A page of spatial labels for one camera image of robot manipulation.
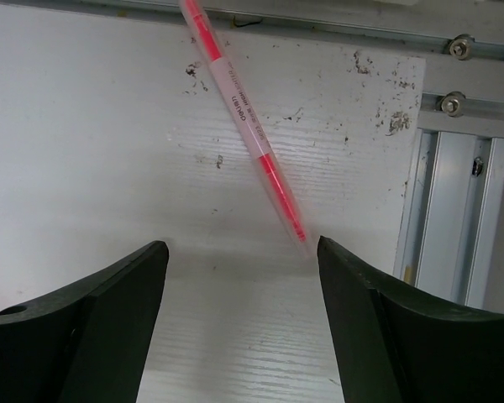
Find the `red translucent highlighter pen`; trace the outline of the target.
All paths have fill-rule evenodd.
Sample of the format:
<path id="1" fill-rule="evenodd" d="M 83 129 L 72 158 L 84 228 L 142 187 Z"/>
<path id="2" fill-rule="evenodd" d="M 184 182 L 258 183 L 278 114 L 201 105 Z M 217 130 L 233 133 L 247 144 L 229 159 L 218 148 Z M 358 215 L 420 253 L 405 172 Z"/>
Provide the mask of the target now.
<path id="1" fill-rule="evenodd" d="M 234 64 L 219 44 L 218 37 L 200 3 L 180 1 L 179 7 L 249 151 L 257 176 L 272 206 L 293 243 L 304 254 L 310 254 L 312 252 L 310 233 Z"/>

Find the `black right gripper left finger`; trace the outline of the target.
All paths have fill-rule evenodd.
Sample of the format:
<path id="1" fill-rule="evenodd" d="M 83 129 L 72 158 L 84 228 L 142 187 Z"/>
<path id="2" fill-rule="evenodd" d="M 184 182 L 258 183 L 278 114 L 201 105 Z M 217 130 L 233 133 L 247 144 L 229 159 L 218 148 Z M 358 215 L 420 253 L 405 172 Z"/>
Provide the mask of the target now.
<path id="1" fill-rule="evenodd" d="M 169 262 L 154 241 L 0 311 L 0 402 L 134 402 Z"/>

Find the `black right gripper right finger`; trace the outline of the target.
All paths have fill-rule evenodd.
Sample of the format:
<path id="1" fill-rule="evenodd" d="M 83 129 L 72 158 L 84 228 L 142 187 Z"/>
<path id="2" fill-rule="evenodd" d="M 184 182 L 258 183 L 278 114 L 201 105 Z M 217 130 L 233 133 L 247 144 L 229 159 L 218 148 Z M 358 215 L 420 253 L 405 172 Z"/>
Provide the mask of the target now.
<path id="1" fill-rule="evenodd" d="M 504 314 L 419 290 L 331 238 L 317 256 L 345 401 L 504 402 Z"/>

